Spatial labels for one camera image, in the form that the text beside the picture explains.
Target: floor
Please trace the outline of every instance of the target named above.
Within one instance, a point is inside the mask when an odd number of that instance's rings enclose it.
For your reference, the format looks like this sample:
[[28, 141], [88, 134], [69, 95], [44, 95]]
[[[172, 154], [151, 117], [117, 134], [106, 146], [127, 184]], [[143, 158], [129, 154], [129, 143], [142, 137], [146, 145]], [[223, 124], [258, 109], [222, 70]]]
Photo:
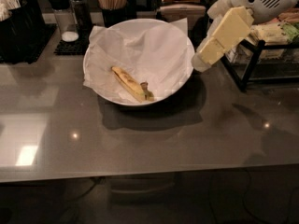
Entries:
[[0, 184], [0, 224], [295, 224], [299, 166]]

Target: bottle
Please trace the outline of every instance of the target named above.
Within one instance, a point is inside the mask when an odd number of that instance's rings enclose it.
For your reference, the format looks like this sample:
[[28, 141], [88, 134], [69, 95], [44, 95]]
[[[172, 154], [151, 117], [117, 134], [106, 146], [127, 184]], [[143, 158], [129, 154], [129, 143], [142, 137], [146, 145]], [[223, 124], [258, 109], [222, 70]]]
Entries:
[[49, 2], [53, 9], [62, 40], [65, 42], [76, 41], [78, 39], [78, 29], [69, 0], [49, 0]]
[[75, 12], [79, 30], [90, 32], [93, 28], [93, 22], [87, 0], [70, 1]]

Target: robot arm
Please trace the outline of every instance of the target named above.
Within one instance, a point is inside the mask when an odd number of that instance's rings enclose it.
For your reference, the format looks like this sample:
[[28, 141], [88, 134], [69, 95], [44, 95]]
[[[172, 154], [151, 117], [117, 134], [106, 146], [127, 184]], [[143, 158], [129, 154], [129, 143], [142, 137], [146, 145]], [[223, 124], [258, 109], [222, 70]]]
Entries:
[[271, 21], [283, 11], [294, 7], [298, 0], [219, 0], [207, 12], [221, 20], [211, 25], [207, 37], [192, 58], [195, 70], [206, 71], [225, 52], [238, 45], [250, 33], [253, 23]]

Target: food item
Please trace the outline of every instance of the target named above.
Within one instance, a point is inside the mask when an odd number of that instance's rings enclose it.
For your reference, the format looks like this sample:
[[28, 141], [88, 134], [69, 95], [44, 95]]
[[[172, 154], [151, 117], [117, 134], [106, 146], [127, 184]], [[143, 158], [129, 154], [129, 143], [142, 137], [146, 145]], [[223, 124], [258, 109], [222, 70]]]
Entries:
[[154, 100], [153, 93], [148, 91], [148, 82], [139, 84], [129, 73], [118, 66], [112, 66], [112, 71], [115, 78], [137, 101]]
[[289, 24], [284, 23], [281, 28], [285, 32], [286, 36], [288, 37], [288, 40], [290, 43], [292, 42], [298, 42], [299, 39], [299, 30], [295, 26], [296, 24]]

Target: reflective countertop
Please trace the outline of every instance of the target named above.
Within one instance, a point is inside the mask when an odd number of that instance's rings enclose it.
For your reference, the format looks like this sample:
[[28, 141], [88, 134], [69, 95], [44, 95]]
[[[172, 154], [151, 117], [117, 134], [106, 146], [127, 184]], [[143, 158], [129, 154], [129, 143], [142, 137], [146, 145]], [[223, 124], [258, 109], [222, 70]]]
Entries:
[[155, 105], [83, 86], [83, 56], [0, 64], [0, 181], [299, 163], [298, 88], [241, 92], [221, 63]]

